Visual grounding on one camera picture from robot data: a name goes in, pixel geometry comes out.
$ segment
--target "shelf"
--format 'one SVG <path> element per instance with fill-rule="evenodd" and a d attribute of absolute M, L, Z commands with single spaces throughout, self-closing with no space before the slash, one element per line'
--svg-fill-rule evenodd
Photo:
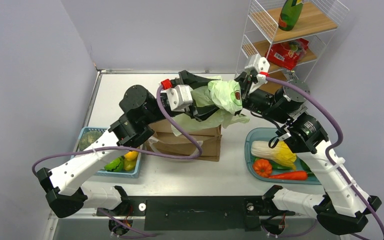
<path fill-rule="evenodd" d="M 270 77 L 274 79 L 279 79 L 282 81 L 288 80 L 285 75 L 282 73 L 282 71 L 274 72 L 273 74 L 270 74 Z M 259 89 L 268 92 L 269 94 L 275 94 L 275 92 L 280 89 L 282 85 L 273 83 L 273 82 L 267 82 L 266 84 L 263 84 Z"/>
<path fill-rule="evenodd" d="M 338 25 L 327 17 L 312 2 L 304 3 L 301 15 L 295 27 L 290 31 L 278 28 L 277 20 L 282 8 L 264 10 L 258 2 L 253 0 L 249 17 L 266 38 L 273 43 L 281 43 L 288 40 L 298 39 L 309 35 L 335 30 Z"/>
<path fill-rule="evenodd" d="M 245 55 L 252 56 L 255 54 L 255 51 L 257 51 L 261 56 L 266 56 L 267 50 L 269 50 L 270 42 L 267 40 L 258 41 L 255 43 L 246 43 L 244 41 L 244 45 L 242 45 L 242 50 L 244 51 Z M 305 56 L 298 62 L 297 65 L 308 63 L 315 61 L 317 59 L 316 54 L 313 53 L 310 49 L 307 49 L 307 53 Z M 270 62 L 270 68 L 268 69 L 269 73 L 276 72 L 282 69 L 281 66 L 278 66 L 272 62 Z"/>

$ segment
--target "red snack bag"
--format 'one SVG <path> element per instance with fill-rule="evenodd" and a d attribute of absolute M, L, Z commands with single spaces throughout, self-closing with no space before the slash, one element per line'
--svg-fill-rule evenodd
<path fill-rule="evenodd" d="M 273 44 L 267 59 L 280 67 L 292 70 L 307 53 L 308 44 L 309 41 L 303 38 Z"/>

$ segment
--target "white table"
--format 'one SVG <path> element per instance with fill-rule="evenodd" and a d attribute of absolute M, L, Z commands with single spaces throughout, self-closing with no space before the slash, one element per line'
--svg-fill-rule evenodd
<path fill-rule="evenodd" d="M 203 77 L 217 74 L 200 74 Z M 233 74 L 221 74 L 224 80 Z M 143 85 L 154 95 L 159 82 L 174 79 L 177 74 L 103 74 L 91 112 L 90 127 L 108 127 L 122 114 L 119 102 L 132 85 Z M 236 123 L 222 129 L 219 162 L 204 160 L 181 161 L 147 155 L 139 178 L 93 176 L 89 181 L 102 185 L 122 186 L 130 196 L 255 196 L 264 194 L 272 185 L 256 179 L 244 159 L 247 134 L 255 128 L 273 127 L 271 123 L 251 116 L 247 124 Z M 283 184 L 293 191 L 322 194 L 321 185 Z"/>

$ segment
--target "blue basket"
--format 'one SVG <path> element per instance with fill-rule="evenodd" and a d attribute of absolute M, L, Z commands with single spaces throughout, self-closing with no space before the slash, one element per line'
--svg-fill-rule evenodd
<path fill-rule="evenodd" d="M 77 143 L 76 143 L 76 151 L 79 151 L 79 141 L 82 138 L 82 136 L 90 131 L 98 131 L 101 133 L 104 133 L 107 130 L 105 127 L 84 127 L 80 135 L 78 136 Z M 95 173 L 97 176 L 105 176 L 105 177 L 117 177 L 117 178 L 131 178 L 131 179 L 137 179 L 139 178 L 139 169 L 141 169 L 142 160 L 141 160 L 142 154 L 139 152 L 139 155 L 137 156 L 137 162 L 136 167 L 131 171 L 122 171 L 122 172 L 111 172 L 111 171 L 105 171 L 104 169 L 99 170 Z"/>
<path fill-rule="evenodd" d="M 285 183 L 285 184 L 314 184 L 314 185 L 320 185 L 321 183 L 315 176 L 309 176 L 307 180 L 305 181 L 298 181 L 298 180 L 282 180 L 282 179 L 272 179 L 272 178 L 266 178 L 258 175 L 254 169 L 253 169 L 253 159 L 254 156 L 251 155 L 251 145 L 254 141 L 270 141 L 271 138 L 273 138 L 276 135 L 276 128 L 270 128 L 270 127 L 259 127 L 255 128 L 252 131 L 248 133 L 245 140 L 245 161 L 246 161 L 246 167 L 248 168 L 248 171 L 256 178 L 262 181 L 266 182 L 273 182 L 273 183 Z M 301 161 L 299 158 L 296 158 L 294 162 L 296 166 L 296 170 L 300 171 L 303 170 L 303 167 L 301 166 Z M 272 175 L 276 174 L 282 174 L 286 171 L 281 170 L 273 170 Z"/>

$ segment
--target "carrot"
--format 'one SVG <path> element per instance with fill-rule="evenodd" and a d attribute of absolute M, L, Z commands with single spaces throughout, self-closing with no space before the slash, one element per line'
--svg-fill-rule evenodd
<path fill-rule="evenodd" d="M 308 174 L 306 171 L 291 171 L 285 172 L 277 175 L 271 175 L 269 179 L 283 179 L 283 180 L 307 180 Z"/>
<path fill-rule="evenodd" d="M 272 174 L 272 165 L 266 159 L 258 159 L 252 165 L 254 171 L 263 178 L 268 178 Z"/>

